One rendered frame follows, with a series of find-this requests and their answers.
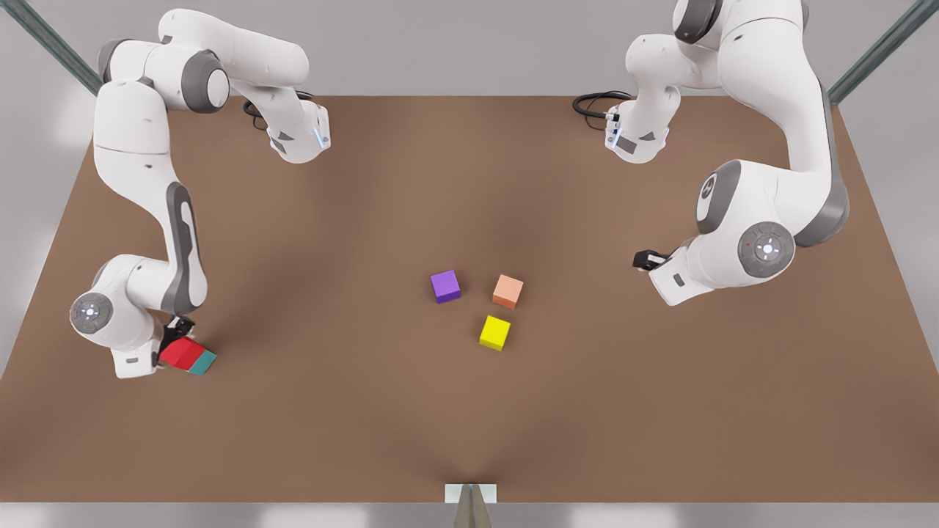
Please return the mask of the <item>red wooden cube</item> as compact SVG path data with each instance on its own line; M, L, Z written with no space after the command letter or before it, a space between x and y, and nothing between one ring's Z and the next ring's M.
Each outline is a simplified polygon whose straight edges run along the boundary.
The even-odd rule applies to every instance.
M190 337L181 337L168 344L160 353L161 363L189 371L206 349Z

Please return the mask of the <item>orange wooden cube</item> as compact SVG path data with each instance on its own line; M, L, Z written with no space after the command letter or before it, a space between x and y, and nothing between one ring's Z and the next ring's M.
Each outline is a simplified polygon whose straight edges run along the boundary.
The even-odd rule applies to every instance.
M524 283L521 280L500 274L492 296L493 303L509 309L516 309L523 285Z

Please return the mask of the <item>yellow wooden cube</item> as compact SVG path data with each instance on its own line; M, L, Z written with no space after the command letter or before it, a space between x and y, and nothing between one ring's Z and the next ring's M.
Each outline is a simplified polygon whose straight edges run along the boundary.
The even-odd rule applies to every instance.
M487 348L492 348L492 350L502 351L510 327L511 324L509 321L500 320L499 318L493 317L493 315L487 315L479 338L480 344L485 345Z

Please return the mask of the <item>purple wooden cube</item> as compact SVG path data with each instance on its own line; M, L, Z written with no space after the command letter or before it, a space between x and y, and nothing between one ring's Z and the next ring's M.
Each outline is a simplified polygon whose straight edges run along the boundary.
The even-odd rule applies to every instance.
M457 281L456 272L452 268L443 271L443 273L434 274L430 279L438 304L447 303L447 301L461 297L461 288Z

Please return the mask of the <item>silver frame post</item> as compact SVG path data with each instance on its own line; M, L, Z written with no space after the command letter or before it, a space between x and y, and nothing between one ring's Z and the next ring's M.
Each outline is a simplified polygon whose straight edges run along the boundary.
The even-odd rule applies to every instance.
M496 484L448 483L444 485L444 502L456 504L453 528L491 528L487 505L497 501Z
M912 6L879 37L827 91L830 103L838 105L858 88L886 58L894 54L937 11L939 0L915 0Z
M100 75L26 0L0 0L0 7L3 7L3 10L7 11L7 14L44 47L69 74L80 81L90 93L97 96L98 90L103 86Z

